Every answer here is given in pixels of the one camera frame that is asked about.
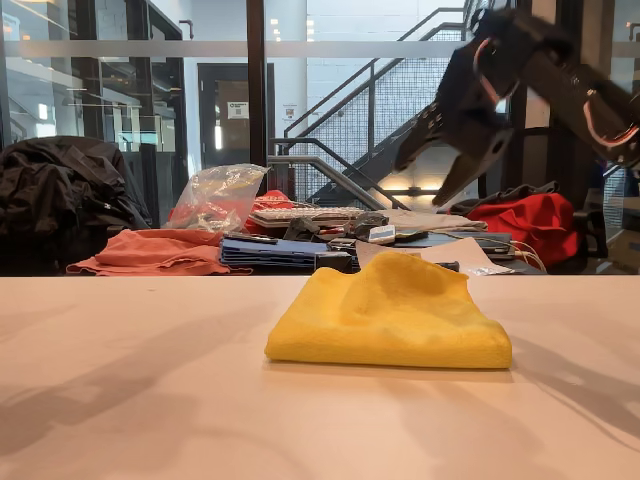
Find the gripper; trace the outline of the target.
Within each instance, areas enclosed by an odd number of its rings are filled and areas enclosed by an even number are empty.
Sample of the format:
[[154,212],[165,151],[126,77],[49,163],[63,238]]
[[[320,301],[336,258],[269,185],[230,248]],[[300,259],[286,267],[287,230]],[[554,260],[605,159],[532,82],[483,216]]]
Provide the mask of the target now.
[[490,100],[462,100],[445,103],[434,99],[412,120],[398,146],[394,173],[406,170],[432,143],[440,141],[460,154],[432,204],[442,207],[469,184],[486,173],[500,159],[513,129]]

